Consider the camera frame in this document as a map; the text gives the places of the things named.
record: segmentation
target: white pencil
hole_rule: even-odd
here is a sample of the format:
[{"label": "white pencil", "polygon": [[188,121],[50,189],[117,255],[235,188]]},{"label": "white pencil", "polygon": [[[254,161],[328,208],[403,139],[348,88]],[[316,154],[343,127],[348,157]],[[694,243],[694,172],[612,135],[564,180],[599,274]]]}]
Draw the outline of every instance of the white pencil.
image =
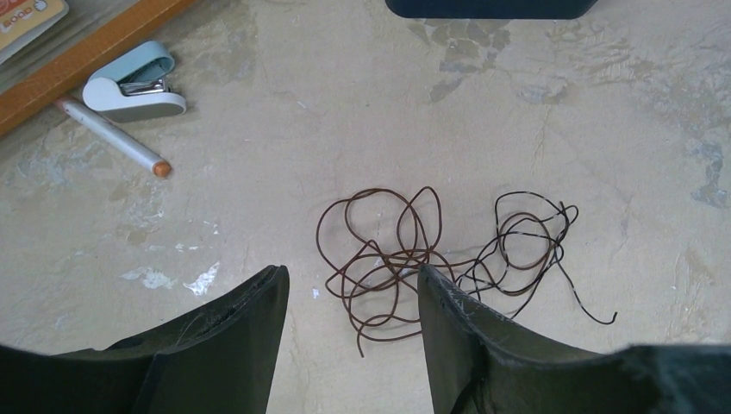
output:
[{"label": "white pencil", "polygon": [[172,171],[169,162],[73,97],[58,98],[56,106],[158,177],[165,178]]}]

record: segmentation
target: light blue stapler handle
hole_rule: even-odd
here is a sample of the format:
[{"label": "light blue stapler handle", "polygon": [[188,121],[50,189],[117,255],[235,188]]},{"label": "light blue stapler handle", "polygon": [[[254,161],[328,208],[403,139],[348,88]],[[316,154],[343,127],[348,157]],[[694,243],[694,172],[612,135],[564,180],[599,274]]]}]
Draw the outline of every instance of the light blue stapler handle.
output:
[{"label": "light blue stapler handle", "polygon": [[94,72],[89,80],[110,78],[117,84],[152,82],[164,78],[175,67],[175,59],[158,41],[148,41]]}]

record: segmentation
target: dark container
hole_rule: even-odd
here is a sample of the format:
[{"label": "dark container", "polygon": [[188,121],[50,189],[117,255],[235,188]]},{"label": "dark container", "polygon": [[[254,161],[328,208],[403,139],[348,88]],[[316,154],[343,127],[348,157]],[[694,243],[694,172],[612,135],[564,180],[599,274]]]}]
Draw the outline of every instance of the dark container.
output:
[{"label": "dark container", "polygon": [[550,19],[583,16],[597,0],[385,0],[410,19]]}]

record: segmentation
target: brown cord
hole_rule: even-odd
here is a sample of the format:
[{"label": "brown cord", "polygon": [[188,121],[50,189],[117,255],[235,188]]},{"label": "brown cord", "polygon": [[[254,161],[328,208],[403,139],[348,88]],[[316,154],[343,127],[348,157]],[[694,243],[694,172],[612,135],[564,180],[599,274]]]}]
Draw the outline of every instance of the brown cord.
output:
[{"label": "brown cord", "polygon": [[[389,198],[396,199],[400,204],[403,205],[403,210],[398,216],[396,223],[396,240],[398,248],[393,252],[384,251],[377,241],[373,239],[366,239],[364,236],[359,234],[351,221],[351,211],[353,206],[365,198],[370,198],[376,195],[385,195]],[[499,205],[508,197],[513,196],[528,196],[538,198],[547,204],[549,204],[554,210],[555,214],[547,218],[539,218],[535,214],[527,211],[516,212],[502,222],[499,218]],[[436,236],[430,241],[427,230],[424,226],[424,221],[419,216],[414,203],[422,197],[431,197],[437,210],[437,224]],[[360,245],[358,251],[342,266],[335,265],[324,253],[322,249],[322,225],[325,222],[328,214],[336,207],[344,204],[343,218],[347,232],[354,238],[354,240]],[[361,345],[361,338],[365,338],[369,341],[374,342],[393,342],[401,339],[409,338],[411,336],[418,336],[421,331],[416,328],[414,331],[400,336],[391,337],[376,337],[372,336],[365,331],[377,328],[385,328],[389,322],[399,323],[419,323],[419,319],[408,318],[399,316],[398,305],[401,294],[401,289],[410,289],[414,293],[417,292],[415,285],[409,281],[413,279],[418,272],[419,266],[423,264],[431,264],[439,268],[443,273],[447,274],[447,277],[455,283],[457,286],[465,290],[468,294],[475,296],[478,300],[482,300],[481,293],[490,289],[496,289],[504,295],[511,297],[518,297],[524,294],[528,294],[526,301],[513,313],[511,318],[516,317],[531,301],[535,295],[535,291],[538,288],[539,283],[543,280],[546,272],[554,265],[558,266],[560,271],[564,274],[572,288],[574,297],[576,298],[582,311],[586,313],[591,319],[601,324],[612,324],[616,320],[616,312],[612,317],[611,321],[604,322],[593,317],[581,303],[578,297],[574,284],[569,278],[568,274],[561,266],[560,262],[564,257],[564,249],[561,246],[561,242],[566,237],[569,227],[576,221],[578,217],[578,208],[575,205],[568,207],[564,206],[563,203],[559,205],[554,204],[547,198],[544,198],[540,194],[536,194],[530,191],[514,191],[503,194],[497,198],[494,206],[495,212],[495,228],[497,235],[488,242],[479,252],[476,258],[470,260],[464,260],[461,262],[451,263],[447,258],[439,253],[436,248],[440,242],[442,236],[442,209],[441,201],[436,191],[432,187],[423,187],[419,190],[414,197],[407,199],[401,194],[385,189],[385,188],[371,188],[355,193],[350,198],[344,198],[331,204],[320,217],[320,221],[317,223],[316,230],[316,245],[317,250],[320,252],[320,256],[328,263],[328,265],[334,270],[334,273],[325,282],[325,288],[333,296],[339,298],[342,301],[343,307],[345,308],[350,324],[353,326],[356,335],[356,343],[358,345],[358,351],[360,356],[364,356],[363,348]],[[569,218],[569,213],[573,212],[573,217]],[[559,229],[556,236],[552,235],[547,227],[547,223],[552,220],[560,220],[561,228]],[[520,227],[524,223],[532,223],[537,225],[539,233],[532,233],[520,230]],[[403,236],[402,227],[408,227],[413,231],[412,242],[406,242]],[[543,254],[529,264],[516,264],[512,262],[508,255],[508,249],[506,247],[506,241],[511,236],[523,236],[539,238],[546,241],[546,250]],[[503,259],[505,268],[503,274],[495,280],[490,269],[487,267],[485,261],[491,256],[499,253],[499,257]],[[353,267],[361,262],[362,260],[376,260],[377,265],[372,269],[359,274],[358,276],[352,276],[348,272]],[[507,279],[510,269],[517,271],[535,271],[534,277],[522,288],[515,290],[508,290],[501,286]],[[376,285],[371,285],[367,282],[375,273],[386,273],[387,278]],[[479,277],[478,274],[485,274],[487,279]],[[333,283],[339,281],[339,289],[333,289],[331,286]],[[462,285],[466,282],[472,282],[472,286],[468,289]],[[390,308],[383,313],[377,313],[370,317],[358,317],[353,312],[354,301],[356,298],[361,298],[367,293],[372,292],[384,292],[393,291],[392,305]]]}]

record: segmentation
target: wooden strip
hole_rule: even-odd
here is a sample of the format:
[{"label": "wooden strip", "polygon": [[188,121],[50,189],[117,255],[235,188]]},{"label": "wooden strip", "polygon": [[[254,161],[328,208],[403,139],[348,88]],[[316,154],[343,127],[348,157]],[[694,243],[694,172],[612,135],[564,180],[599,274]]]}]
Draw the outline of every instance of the wooden strip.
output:
[{"label": "wooden strip", "polygon": [[196,0],[138,0],[96,32],[0,95],[0,139],[93,72],[125,54]]}]

